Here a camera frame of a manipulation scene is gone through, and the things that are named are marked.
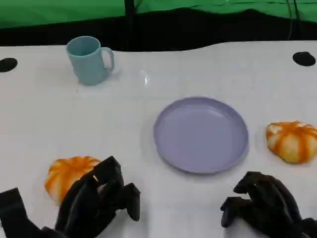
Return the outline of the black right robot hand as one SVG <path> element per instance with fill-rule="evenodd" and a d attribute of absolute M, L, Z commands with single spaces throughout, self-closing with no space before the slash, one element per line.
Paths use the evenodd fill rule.
<path fill-rule="evenodd" d="M 228 228 L 240 218 L 270 238 L 302 237 L 297 203 L 279 180 L 260 172 L 247 172 L 233 191 L 250 198 L 226 198 L 220 208 L 222 227 Z"/>

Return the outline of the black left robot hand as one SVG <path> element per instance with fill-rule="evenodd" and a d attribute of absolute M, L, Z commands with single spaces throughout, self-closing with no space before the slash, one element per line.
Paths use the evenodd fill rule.
<path fill-rule="evenodd" d="M 140 191 L 133 183 L 124 184 L 121 166 L 110 156 L 72 185 L 61 203 L 55 229 L 68 238 L 95 238 L 118 210 L 127 210 L 138 221 Z"/>

